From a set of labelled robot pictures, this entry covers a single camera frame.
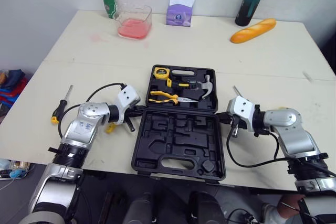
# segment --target baguette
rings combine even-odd
[[[270,31],[275,27],[277,21],[274,18],[267,18],[263,21],[240,30],[232,35],[230,41],[232,43],[243,43],[250,39],[253,39],[267,31]]]

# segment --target black toolbox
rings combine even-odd
[[[203,83],[206,75],[213,84],[211,93],[202,99],[206,90],[181,89],[167,86],[166,80],[154,76],[156,68],[170,69],[169,78],[177,82]],[[177,94],[198,102],[153,103],[149,99],[166,100],[151,91]],[[135,144],[132,167],[138,174],[173,174],[204,179],[217,183],[225,178],[221,127],[217,111],[215,70],[206,68],[153,66],[146,105]],[[168,167],[167,159],[178,166]]]

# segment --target hammer head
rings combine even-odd
[[[205,99],[212,91],[212,83],[210,82],[210,76],[207,74],[205,76],[205,80],[206,82],[201,83],[201,88],[202,89],[206,89],[206,93],[204,95],[202,95],[202,99]]]

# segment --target pliers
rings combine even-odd
[[[164,97],[167,97],[167,100],[154,100],[154,99],[148,99],[149,102],[155,102],[155,103],[166,103],[166,102],[173,102],[175,105],[177,105],[179,102],[198,102],[196,100],[192,100],[185,97],[179,97],[177,94],[168,94],[163,91],[151,91],[151,95],[162,95]]]

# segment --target screwdriver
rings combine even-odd
[[[72,90],[72,85],[70,85],[69,90],[67,94],[65,95],[65,98],[59,101],[59,106],[57,107],[57,109],[55,109],[55,111],[53,112],[53,115],[51,116],[52,124],[58,124],[58,120],[63,115],[64,108],[68,104],[67,99],[70,95],[71,90]]]

